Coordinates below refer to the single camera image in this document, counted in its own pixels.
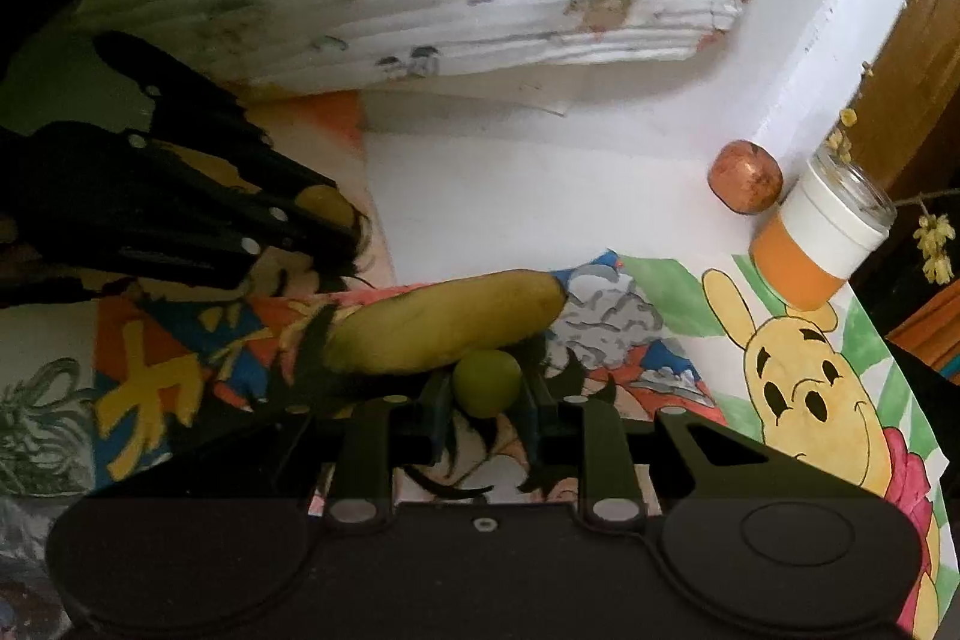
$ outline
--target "red apple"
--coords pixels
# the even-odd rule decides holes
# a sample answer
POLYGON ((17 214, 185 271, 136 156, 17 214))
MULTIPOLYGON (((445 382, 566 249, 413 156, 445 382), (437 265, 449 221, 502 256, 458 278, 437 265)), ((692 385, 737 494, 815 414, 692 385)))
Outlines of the red apple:
POLYGON ((784 172, 760 145, 738 139, 720 150, 707 183, 733 212, 756 215, 776 202, 784 187, 784 172))

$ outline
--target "yellow flower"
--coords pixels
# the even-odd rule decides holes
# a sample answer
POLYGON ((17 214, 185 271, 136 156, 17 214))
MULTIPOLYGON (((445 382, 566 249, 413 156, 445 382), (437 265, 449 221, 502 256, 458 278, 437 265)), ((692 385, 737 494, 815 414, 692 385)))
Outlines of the yellow flower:
POLYGON ((843 131, 839 128, 834 128, 830 131, 830 135, 827 137, 827 147, 831 150, 839 150, 840 145, 842 145, 844 139, 843 131))
POLYGON ((938 250, 923 264, 923 275, 930 283, 945 286, 953 279, 953 268, 950 266, 950 257, 943 250, 938 250))
POLYGON ((956 232, 947 215, 921 215, 920 228, 913 233, 913 238, 918 239, 917 247, 923 253, 923 258, 938 255, 947 240, 955 237, 956 232))
POLYGON ((847 137, 843 138, 843 142, 840 143, 840 149, 837 150, 837 155, 840 157, 840 160, 845 164, 853 161, 853 156, 850 154, 851 143, 847 137))

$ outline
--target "banana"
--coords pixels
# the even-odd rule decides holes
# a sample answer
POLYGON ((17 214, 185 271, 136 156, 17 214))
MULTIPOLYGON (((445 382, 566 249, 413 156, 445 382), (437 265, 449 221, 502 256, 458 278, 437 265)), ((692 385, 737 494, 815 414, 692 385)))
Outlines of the banana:
POLYGON ((363 307, 334 326, 323 365, 344 374, 426 372, 546 329, 565 301, 553 275, 529 269, 421 287, 363 307))

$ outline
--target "bear ear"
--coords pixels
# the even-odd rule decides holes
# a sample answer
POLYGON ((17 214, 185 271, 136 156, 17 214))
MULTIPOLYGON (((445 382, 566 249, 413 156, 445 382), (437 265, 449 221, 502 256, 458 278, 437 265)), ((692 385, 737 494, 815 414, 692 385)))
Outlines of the bear ear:
POLYGON ((707 304, 724 331, 737 345, 746 348, 747 342, 757 333, 757 328, 733 280, 719 269, 708 269, 701 282, 707 304))
POLYGON ((823 333, 832 332, 837 327, 837 313, 829 302, 824 304, 819 310, 813 310, 809 313, 788 307, 786 314, 810 321, 810 323, 822 330, 823 333))

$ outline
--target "white table surface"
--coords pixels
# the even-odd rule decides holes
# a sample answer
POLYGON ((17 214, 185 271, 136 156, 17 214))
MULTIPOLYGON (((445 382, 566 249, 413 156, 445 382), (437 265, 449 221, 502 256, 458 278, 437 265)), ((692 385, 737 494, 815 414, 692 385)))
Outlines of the white table surface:
POLYGON ((745 252, 704 164, 517 142, 368 133, 368 178, 400 283, 568 268, 608 247, 671 257, 745 252))

